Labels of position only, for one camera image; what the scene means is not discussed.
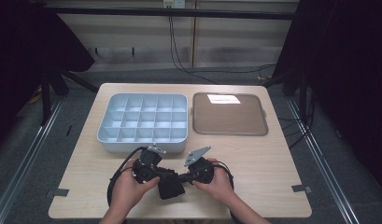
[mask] gray carpet floor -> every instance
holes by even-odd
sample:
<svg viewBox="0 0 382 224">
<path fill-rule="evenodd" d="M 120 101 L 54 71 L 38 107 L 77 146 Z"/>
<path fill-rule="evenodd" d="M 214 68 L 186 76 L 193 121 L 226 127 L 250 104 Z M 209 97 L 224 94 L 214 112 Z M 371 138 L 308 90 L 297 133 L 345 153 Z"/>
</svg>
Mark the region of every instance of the gray carpet floor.
<svg viewBox="0 0 382 224">
<path fill-rule="evenodd" d="M 190 83 L 190 84 L 228 84 L 259 85 L 258 77 L 267 77 L 273 68 L 259 72 L 237 73 L 255 70 L 247 68 L 220 68 L 220 71 L 187 74 L 177 69 L 160 69 L 127 72 L 83 73 L 80 77 L 100 86 L 106 82 L 127 83 Z M 95 93 L 67 80 L 70 88 L 64 99 L 60 114 L 55 120 L 50 133 L 39 151 L 14 204 L 11 206 L 5 223 L 97 223 L 98 220 L 57 220 L 48 216 L 52 199 L 46 197 L 49 189 L 56 189 L 64 174 L 75 143 L 88 116 Z M 282 93 L 280 84 L 268 89 L 283 133 L 288 145 L 295 143 L 302 133 L 293 120 Z M 10 179 L 32 144 L 42 119 L 42 105 L 38 101 L 26 105 L 15 118 L 7 137 L 0 144 L 0 197 Z M 336 128 L 320 108 L 318 101 L 314 111 L 312 133 L 316 137 L 325 159 L 330 164 L 345 195 L 351 202 L 360 223 L 382 223 L 382 189 L 372 176 L 358 162 L 346 141 L 336 136 Z M 273 223 L 346 223 L 339 211 L 316 162 L 304 140 L 290 148 L 300 178 L 304 185 L 313 191 L 307 194 L 313 209 L 308 218 L 269 218 Z"/>
</svg>

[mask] person's right hand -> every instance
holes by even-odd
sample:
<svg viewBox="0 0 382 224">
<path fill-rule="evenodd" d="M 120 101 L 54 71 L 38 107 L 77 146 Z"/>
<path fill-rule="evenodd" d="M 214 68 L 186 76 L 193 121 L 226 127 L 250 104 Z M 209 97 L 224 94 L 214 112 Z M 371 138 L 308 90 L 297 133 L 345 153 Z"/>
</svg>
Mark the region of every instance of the person's right hand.
<svg viewBox="0 0 382 224">
<path fill-rule="evenodd" d="M 208 158 L 214 165 L 218 164 L 216 159 Z M 213 198 L 222 202 L 229 194 L 233 194 L 234 191 L 229 181 L 229 177 L 226 172 L 219 167 L 214 167 L 214 178 L 209 184 L 204 184 L 198 181 L 193 181 L 192 184 L 207 193 L 209 193 Z"/>
</svg>

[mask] storage box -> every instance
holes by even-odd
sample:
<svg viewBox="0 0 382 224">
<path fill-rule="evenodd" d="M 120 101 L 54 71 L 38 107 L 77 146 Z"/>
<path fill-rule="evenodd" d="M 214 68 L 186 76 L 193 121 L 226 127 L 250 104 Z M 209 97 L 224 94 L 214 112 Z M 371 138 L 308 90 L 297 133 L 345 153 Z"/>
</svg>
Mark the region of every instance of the storage box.
<svg viewBox="0 0 382 224">
<path fill-rule="evenodd" d="M 109 100 L 97 139 L 110 152 L 155 144 L 167 153 L 185 149 L 188 99 L 172 93 L 118 93 Z"/>
</svg>

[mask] hand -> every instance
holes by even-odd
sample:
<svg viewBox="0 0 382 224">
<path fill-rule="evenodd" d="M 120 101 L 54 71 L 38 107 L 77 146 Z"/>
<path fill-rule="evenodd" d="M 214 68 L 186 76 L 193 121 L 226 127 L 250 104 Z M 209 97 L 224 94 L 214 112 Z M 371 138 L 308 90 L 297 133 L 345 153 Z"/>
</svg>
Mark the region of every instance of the hand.
<svg viewBox="0 0 382 224">
<path fill-rule="evenodd" d="M 147 183 L 138 183 L 134 179 L 132 169 L 126 170 L 133 166 L 134 160 L 126 163 L 124 171 L 120 174 L 112 190 L 111 205 L 100 223 L 122 223 L 130 210 L 141 201 L 144 194 L 158 185 L 160 180 L 158 176 Z"/>
<path fill-rule="evenodd" d="M 214 165 L 218 165 L 216 159 L 207 159 Z M 234 194 L 228 175 L 219 167 L 214 167 L 214 178 L 209 184 L 200 183 L 198 181 L 193 181 L 192 184 L 196 188 L 209 193 L 213 198 L 222 203 L 225 198 L 228 198 L 228 195 Z"/>
</svg>

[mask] table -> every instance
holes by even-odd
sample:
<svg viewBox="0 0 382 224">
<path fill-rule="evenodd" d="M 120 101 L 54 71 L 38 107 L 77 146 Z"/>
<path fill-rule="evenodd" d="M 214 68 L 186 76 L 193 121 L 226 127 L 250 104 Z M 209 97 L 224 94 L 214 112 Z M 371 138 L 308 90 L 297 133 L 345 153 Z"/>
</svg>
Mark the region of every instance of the table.
<svg viewBox="0 0 382 224">
<path fill-rule="evenodd" d="M 199 91 L 251 93 L 257 95 L 266 113 L 269 133 L 265 136 L 202 135 L 191 126 L 192 96 Z M 266 88 L 259 86 L 126 84 L 106 83 L 92 105 L 59 189 L 69 189 L 67 196 L 56 196 L 50 206 L 52 218 L 101 218 L 106 212 L 106 188 L 109 178 L 128 154 L 107 152 L 97 141 L 97 131 L 110 97 L 118 92 L 183 93 L 189 101 L 189 133 L 185 150 L 164 155 L 159 163 L 179 174 L 187 172 L 183 162 L 188 154 L 211 146 L 205 157 L 226 163 L 233 176 L 235 192 L 263 217 L 309 217 L 311 208 L 304 191 L 293 192 L 300 185 L 296 167 L 281 131 L 276 112 Z M 149 191 L 130 212 L 128 218 L 230 218 L 229 211 L 208 194 L 190 184 L 186 193 L 161 200 L 158 189 Z"/>
</svg>

